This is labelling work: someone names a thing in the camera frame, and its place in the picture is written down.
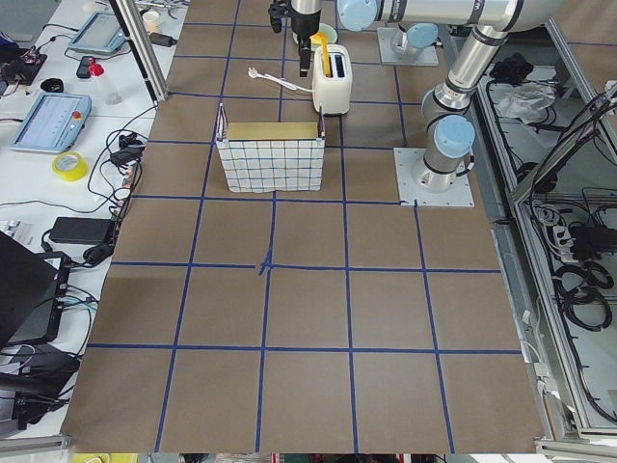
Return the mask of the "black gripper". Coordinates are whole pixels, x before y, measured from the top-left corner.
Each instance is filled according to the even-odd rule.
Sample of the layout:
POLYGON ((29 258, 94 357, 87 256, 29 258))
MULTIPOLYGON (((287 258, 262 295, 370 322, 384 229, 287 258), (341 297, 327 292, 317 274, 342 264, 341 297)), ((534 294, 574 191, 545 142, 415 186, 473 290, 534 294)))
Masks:
POLYGON ((301 77, 307 77, 309 73, 311 60, 311 43, 309 39, 319 30, 321 10, 321 0, 289 1, 291 28, 298 39, 299 75, 301 77))

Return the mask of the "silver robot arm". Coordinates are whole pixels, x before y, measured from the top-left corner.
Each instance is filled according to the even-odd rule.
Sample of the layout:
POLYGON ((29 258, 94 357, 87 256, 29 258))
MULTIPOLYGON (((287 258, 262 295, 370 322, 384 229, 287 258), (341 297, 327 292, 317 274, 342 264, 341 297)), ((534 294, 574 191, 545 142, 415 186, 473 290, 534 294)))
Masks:
POLYGON ((469 153, 475 131, 464 114, 488 64, 512 32, 532 29, 558 11, 560 1, 339 1, 344 27, 361 31, 376 21, 471 26, 444 82, 422 102, 427 148, 412 178, 430 193, 447 191, 469 153))
POLYGON ((435 23, 422 22, 409 27, 398 25, 392 48, 399 55, 414 55, 432 46, 438 39, 439 28, 435 23))

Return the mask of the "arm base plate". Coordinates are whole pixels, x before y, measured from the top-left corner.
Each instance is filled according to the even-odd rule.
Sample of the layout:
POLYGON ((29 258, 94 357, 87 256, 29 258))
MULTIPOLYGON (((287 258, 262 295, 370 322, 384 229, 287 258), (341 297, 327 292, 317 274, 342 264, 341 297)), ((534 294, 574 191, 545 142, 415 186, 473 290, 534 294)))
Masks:
POLYGON ((432 41, 422 41, 422 32, 412 30, 403 32, 398 28, 379 28, 377 30, 380 60, 382 65, 436 67, 439 64, 434 42, 437 33, 429 32, 426 37, 432 41))
POLYGON ((425 149, 395 148, 399 202, 404 206, 474 207, 467 175, 437 174, 424 163, 425 149))

